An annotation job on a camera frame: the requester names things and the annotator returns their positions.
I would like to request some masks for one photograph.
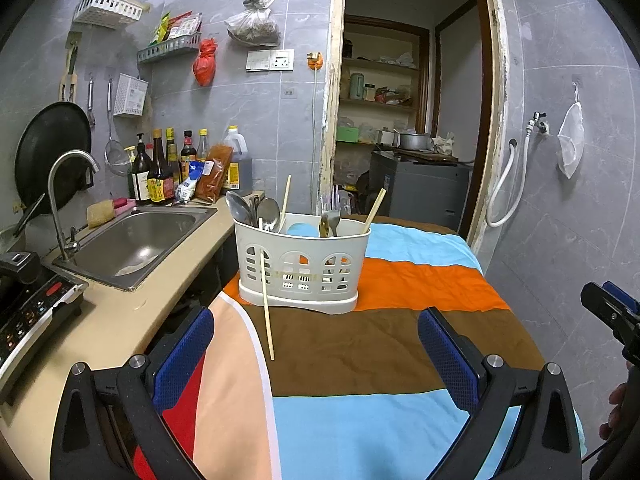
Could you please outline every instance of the green container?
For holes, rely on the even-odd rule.
[[[360,131],[357,128],[349,128],[348,126],[338,126],[336,130],[336,139],[341,142],[358,142],[358,134]]]

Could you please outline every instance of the red plastic bag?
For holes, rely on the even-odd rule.
[[[218,44],[216,40],[210,38],[202,40],[200,43],[200,54],[193,62],[193,75],[200,86],[206,86],[213,80],[216,75],[216,49]]]

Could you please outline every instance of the red button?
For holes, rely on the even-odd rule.
[[[55,294],[57,291],[60,290],[61,286],[62,286],[61,282],[54,283],[53,285],[51,285],[50,289],[46,292],[46,296],[51,296],[52,294]]]

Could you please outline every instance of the gray appliance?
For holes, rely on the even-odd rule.
[[[428,162],[394,152],[372,152],[369,193],[386,195],[379,215],[428,222],[458,230],[472,168],[452,162]]]

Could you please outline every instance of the chopstick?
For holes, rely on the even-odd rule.
[[[282,231],[282,227],[284,226],[284,217],[286,216],[287,202],[289,201],[289,185],[290,184],[291,184],[291,175],[287,177],[287,187],[284,190],[284,202],[282,202],[282,212],[280,213],[280,225],[278,227],[278,232]]]
[[[260,231],[262,231],[262,217],[258,220]],[[264,251],[260,249],[260,273],[262,275],[262,301],[264,302],[264,323],[267,326],[267,343],[269,345],[269,357],[275,361],[273,355],[273,337],[271,336],[271,320],[269,318],[269,302],[267,301],[267,278],[264,273]]]
[[[367,216],[367,221],[364,222],[364,229],[362,230],[362,234],[365,234],[369,230],[369,227],[371,226],[371,222],[373,222],[373,219],[375,218],[376,213],[378,212],[378,209],[380,209],[380,204],[382,203],[382,199],[385,197],[385,194],[386,194],[386,189],[383,187],[380,188],[380,192],[378,193],[376,201],[373,203],[373,207],[371,208],[369,216]]]

